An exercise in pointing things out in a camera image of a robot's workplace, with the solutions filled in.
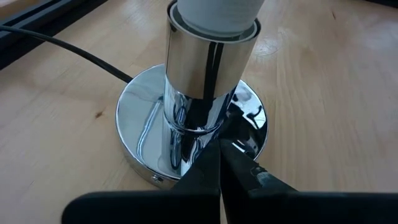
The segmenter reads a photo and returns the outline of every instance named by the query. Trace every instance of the screw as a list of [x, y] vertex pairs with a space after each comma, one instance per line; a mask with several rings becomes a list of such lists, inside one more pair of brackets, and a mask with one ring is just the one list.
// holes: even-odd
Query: screw
[[154, 181], [156, 184], [160, 184], [163, 182], [163, 179], [157, 175], [152, 176], [152, 181]]

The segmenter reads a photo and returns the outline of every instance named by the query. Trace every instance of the round metal base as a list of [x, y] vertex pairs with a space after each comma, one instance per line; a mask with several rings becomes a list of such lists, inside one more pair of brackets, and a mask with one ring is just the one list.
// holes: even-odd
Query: round metal base
[[[136, 172], [150, 183], [171, 188], [180, 179], [167, 168], [162, 153], [164, 64], [140, 73], [127, 84], [116, 107], [116, 127], [126, 157]], [[242, 80], [228, 107], [219, 138], [230, 139], [256, 159], [267, 141], [265, 109], [256, 93]]]

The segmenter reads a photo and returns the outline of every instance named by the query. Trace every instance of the power cord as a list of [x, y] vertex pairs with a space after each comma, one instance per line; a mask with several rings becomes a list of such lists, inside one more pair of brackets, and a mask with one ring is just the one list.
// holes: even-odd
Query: power cord
[[124, 72], [120, 71], [119, 69], [115, 68], [114, 66], [105, 62], [104, 60], [102, 60], [98, 57], [95, 57], [94, 55], [88, 53], [87, 51], [82, 50], [78, 47], [75, 47], [72, 44], [68, 44], [62, 40], [58, 40], [56, 38], [49, 37], [47, 35], [36, 33], [33, 31], [13, 28], [13, 27], [9, 27], [9, 26], [0, 26], [0, 31], [8, 31], [8, 32], [25, 34], [25, 35], [28, 35], [29, 37], [34, 37], [39, 40], [44, 40], [44, 41], [50, 42], [51, 44], [55, 44], [59, 47], [67, 49], [67, 50], [93, 62], [97, 66], [101, 67], [102, 69], [106, 70], [110, 74], [114, 75], [116, 78], [125, 81], [126, 83], [129, 83], [132, 80], [132, 78], [129, 75], [125, 74]]

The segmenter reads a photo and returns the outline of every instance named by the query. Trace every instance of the wood grain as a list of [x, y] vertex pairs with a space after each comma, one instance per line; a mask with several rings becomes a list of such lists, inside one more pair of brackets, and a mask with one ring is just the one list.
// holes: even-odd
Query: wood grain
[[[108, 1], [56, 37], [134, 76], [162, 63], [167, 1]], [[259, 162], [299, 190], [398, 191], [398, 11], [266, 0], [243, 79], [263, 100]], [[154, 189], [123, 157], [125, 84], [50, 44], [0, 71], [0, 223], [57, 223], [73, 198]]]

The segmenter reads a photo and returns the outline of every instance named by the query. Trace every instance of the metal edge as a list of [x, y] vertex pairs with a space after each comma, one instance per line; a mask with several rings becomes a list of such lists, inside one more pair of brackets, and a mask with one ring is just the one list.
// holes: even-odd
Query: metal edge
[[[144, 71], [140, 72], [138, 75], [136, 75], [134, 77], [137, 78], [139, 75], [142, 75], [144, 72], [155, 68], [155, 67], [159, 67], [159, 66], [164, 66], [164, 64], [158, 64], [158, 65], [154, 65], [150, 68], [145, 69]], [[130, 165], [132, 166], [132, 168], [146, 181], [152, 183], [153, 185], [160, 187], [162, 189], [170, 189], [174, 186], [174, 184], [179, 180], [179, 178], [174, 178], [174, 177], [169, 177], [166, 175], [163, 175], [159, 172], [157, 172], [156, 170], [148, 167], [147, 165], [145, 165], [138, 157], [136, 157], [126, 146], [126, 143], [124, 142], [122, 136], [121, 136], [121, 132], [120, 132], [120, 127], [119, 127], [119, 123], [118, 123], [118, 111], [119, 111], [119, 105], [120, 105], [120, 101], [121, 101], [121, 97], [124, 94], [124, 92], [127, 90], [129, 85], [132, 85], [133, 81], [131, 81], [130, 83], [128, 83], [123, 91], [121, 92], [119, 99], [118, 99], [118, 103], [116, 105], [116, 111], [115, 111], [115, 123], [116, 123], [116, 131], [118, 132], [119, 138], [120, 138], [120, 142], [123, 145], [124, 148], [124, 155], [127, 157], [127, 161], [130, 163]]]
[[258, 19], [256, 18], [253, 22], [253, 24], [256, 26], [256, 32], [250, 36], [250, 38], [247, 39], [243, 39], [243, 40], [233, 40], [233, 41], [228, 41], [228, 40], [224, 40], [224, 38], [220, 38], [220, 37], [213, 37], [213, 36], [209, 36], [212, 37], [212, 39], [206, 38], [206, 37], [201, 37], [199, 35], [196, 35], [192, 32], [189, 32], [188, 30], [184, 29], [183, 27], [181, 27], [179, 24], [177, 24], [176, 22], [173, 21], [173, 19], [171, 18], [170, 15], [170, 11], [173, 8], [174, 4], [176, 4], [177, 1], [172, 1], [168, 6], [167, 6], [167, 20], [169, 22], [169, 24], [172, 24], [176, 29], [194, 37], [197, 39], [201, 39], [201, 40], [205, 40], [205, 41], [209, 41], [209, 42], [216, 42], [216, 43], [223, 43], [223, 44], [241, 44], [241, 43], [245, 43], [245, 42], [249, 42], [251, 40], [256, 40], [257, 37], [260, 34], [261, 31], [261, 24], [258, 21]]
[[[54, 36], [70, 24], [82, 18], [107, 0], [59, 0], [54, 4], [44, 1], [37, 6], [28, 7], [20, 14], [0, 22], [11, 27], [29, 29], [41, 34]], [[21, 34], [0, 32], [0, 69], [19, 59], [43, 43]]]
[[1, 22], [0, 25], [3, 26], [9, 26], [9, 25], [14, 25], [15, 21], [21, 21], [23, 20], [25, 17], [28, 18], [30, 17], [30, 15], [35, 14], [36, 11], [40, 10], [41, 7], [45, 7], [46, 5], [54, 5], [54, 3], [52, 2], [53, 0], [43, 0], [42, 2], [38, 2], [34, 5], [31, 5], [13, 15], [10, 15], [8, 17], [5, 17]]
[[266, 134], [266, 139], [264, 140], [264, 144], [261, 146], [261, 149], [258, 153], [258, 155], [254, 158], [255, 161], [257, 161], [258, 157], [261, 155], [262, 151], [265, 149], [266, 145], [267, 145], [267, 141], [268, 141], [268, 133], [269, 133], [269, 125], [268, 125], [268, 114], [267, 114], [267, 110], [266, 107], [264, 106], [262, 100], [259, 98], [259, 95], [257, 95], [256, 91], [254, 91], [249, 84], [247, 84], [245, 81], [240, 80], [239, 82], [243, 82], [253, 93], [254, 96], [256, 96], [256, 98], [260, 101], [262, 108], [264, 109], [264, 114], [266, 114], [266, 122], [267, 122], [267, 134]]

